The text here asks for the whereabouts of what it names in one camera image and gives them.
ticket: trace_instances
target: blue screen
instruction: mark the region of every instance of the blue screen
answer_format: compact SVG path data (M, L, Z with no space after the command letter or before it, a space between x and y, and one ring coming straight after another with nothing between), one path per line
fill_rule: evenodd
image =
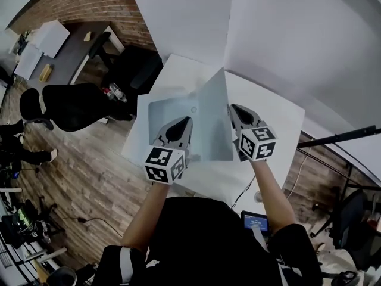
M259 225L261 231L267 232L266 218L245 215L245 228L251 229L254 225Z

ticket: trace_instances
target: person's leg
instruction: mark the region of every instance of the person's leg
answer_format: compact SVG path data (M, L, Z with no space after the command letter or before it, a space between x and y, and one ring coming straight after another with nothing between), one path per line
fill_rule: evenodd
M16 124L0 125L0 135L14 136L18 133L24 132L23 120L18 121Z
M57 150L55 149L51 153L48 151L38 151L34 153L23 148L17 153L16 156L21 161L25 161L34 165L40 165L44 162L53 161L57 156Z

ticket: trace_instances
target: white cable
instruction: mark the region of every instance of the white cable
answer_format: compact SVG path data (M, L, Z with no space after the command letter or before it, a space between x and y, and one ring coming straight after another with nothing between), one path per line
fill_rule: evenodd
M306 155L305 158L304 158L304 160L303 160L303 162L302 162L302 164L300 165L299 172L298 172L298 176L296 177L296 180L295 180L295 183L294 183L294 185L293 185L293 188L292 188L290 194L288 194L287 199L291 196L291 194L293 193L293 191L294 191L295 188L296 188L296 185L297 185L297 183L298 183L299 176L300 176L301 171L302 171L303 164L304 164L304 162L306 161L307 157L308 157L308 156Z

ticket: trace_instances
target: white table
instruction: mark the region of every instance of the white table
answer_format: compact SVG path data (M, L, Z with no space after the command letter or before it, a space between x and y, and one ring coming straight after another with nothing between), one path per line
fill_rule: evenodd
M142 166L142 156L148 146L148 104L194 91L216 72L217 68L171 55L156 79L149 95L138 99L138 118L130 131L122 156ZM278 135L278 142L268 164L282 187L290 169L301 133L304 110L290 101L248 80L226 73L229 104L239 104L257 112ZM235 150L233 161L191 162L178 184L199 194L232 205L249 184L254 172L248 161L241 163ZM263 204L254 200L257 181L238 201L235 211L265 214Z

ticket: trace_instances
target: forearm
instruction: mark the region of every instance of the forearm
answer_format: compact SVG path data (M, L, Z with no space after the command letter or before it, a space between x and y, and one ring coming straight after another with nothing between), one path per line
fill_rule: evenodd
M127 227L121 244L147 252L149 241L155 231L169 185L154 183L139 211Z
M251 162L260 187L267 219L275 234L285 226L296 223L295 213L284 193L276 182L267 163Z

